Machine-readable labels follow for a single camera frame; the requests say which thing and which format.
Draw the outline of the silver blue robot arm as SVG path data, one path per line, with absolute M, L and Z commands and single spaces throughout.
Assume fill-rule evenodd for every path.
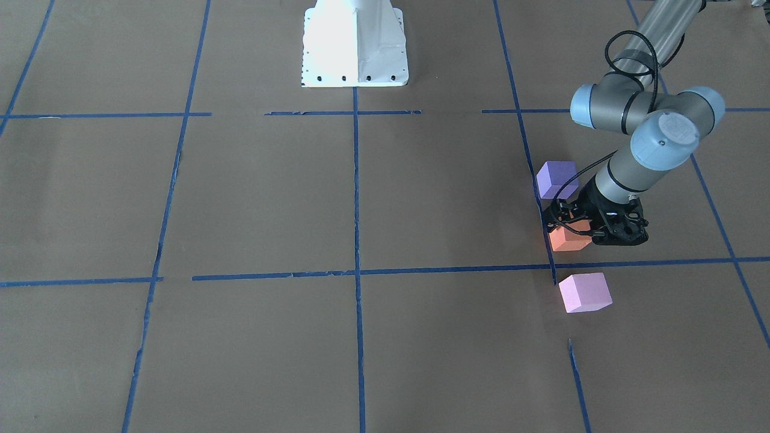
M 679 53 L 704 1 L 657 1 L 635 30 L 605 44 L 609 71 L 578 88 L 570 101 L 577 125 L 628 135 L 628 144 L 597 160 L 596 173 L 573 201 L 556 192 L 541 216 L 558 230 L 605 246 L 647 242 L 641 195 L 684 164 L 726 111 L 724 98 L 707 86 L 676 95 L 660 89 L 662 69 Z

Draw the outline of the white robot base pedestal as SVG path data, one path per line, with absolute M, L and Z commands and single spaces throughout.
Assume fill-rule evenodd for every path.
M 404 14 L 391 1 L 317 1 L 303 25 L 303 88 L 408 84 Z

